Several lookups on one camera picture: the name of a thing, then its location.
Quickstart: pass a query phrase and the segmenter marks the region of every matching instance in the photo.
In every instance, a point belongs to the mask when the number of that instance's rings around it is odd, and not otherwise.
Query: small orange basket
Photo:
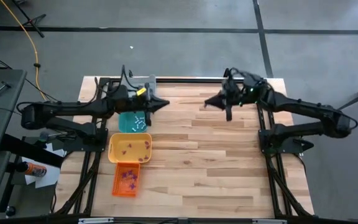
[[[139,174],[139,163],[118,162],[111,193],[114,196],[135,197]]]

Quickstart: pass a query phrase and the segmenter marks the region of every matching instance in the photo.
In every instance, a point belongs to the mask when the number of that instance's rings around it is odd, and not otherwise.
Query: black stripe
[[[25,27],[27,31],[35,31],[33,27]],[[225,29],[225,28],[120,28],[120,27],[54,27],[41,26],[43,32],[173,32],[173,33],[223,33],[223,34],[258,34],[260,29]],[[0,26],[0,31],[22,31],[16,26]],[[318,30],[318,29],[263,29],[264,34],[295,35],[358,35],[358,30]]]
[[[26,26],[27,31],[35,31]],[[257,29],[224,28],[118,28],[118,27],[39,27],[42,32],[166,32],[166,33],[223,33],[223,34],[257,34]],[[1,31],[22,31],[21,27],[0,26]]]
[[[264,58],[266,75],[267,75],[267,78],[273,78],[272,65],[270,64],[269,52],[267,50],[266,36],[265,36],[265,32],[264,32],[264,25],[262,23],[262,16],[260,15],[260,8],[259,8],[258,0],[253,0],[253,2],[254,2],[256,24],[258,25],[260,48],[262,50],[262,56]]]
[[[358,30],[307,30],[307,29],[265,29],[266,34],[304,34],[304,35],[358,35]]]

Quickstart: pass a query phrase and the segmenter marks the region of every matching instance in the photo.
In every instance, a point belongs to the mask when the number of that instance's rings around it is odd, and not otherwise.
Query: yellow label
[[[143,94],[144,92],[146,92],[146,88],[141,88],[140,90],[138,90],[137,92],[136,92],[136,95],[138,95],[138,96],[140,96],[141,94]]]

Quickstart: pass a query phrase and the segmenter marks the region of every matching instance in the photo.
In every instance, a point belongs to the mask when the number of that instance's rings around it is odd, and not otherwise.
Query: teal container
[[[125,112],[118,117],[118,129],[122,133],[142,133],[147,130],[143,111]]]

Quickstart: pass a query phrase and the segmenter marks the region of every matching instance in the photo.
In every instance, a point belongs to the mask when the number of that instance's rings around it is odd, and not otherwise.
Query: tripod leg
[[[23,9],[20,7],[20,5],[15,1],[15,0],[12,0],[13,4],[20,10],[20,12],[23,14],[23,16],[27,19],[27,22],[25,22],[23,25],[27,25],[27,24],[30,24],[34,29],[35,31],[37,31],[37,33],[42,37],[44,38],[44,34],[41,32],[41,30],[35,25],[35,23],[33,22],[32,19],[30,19],[30,17],[23,11]]]

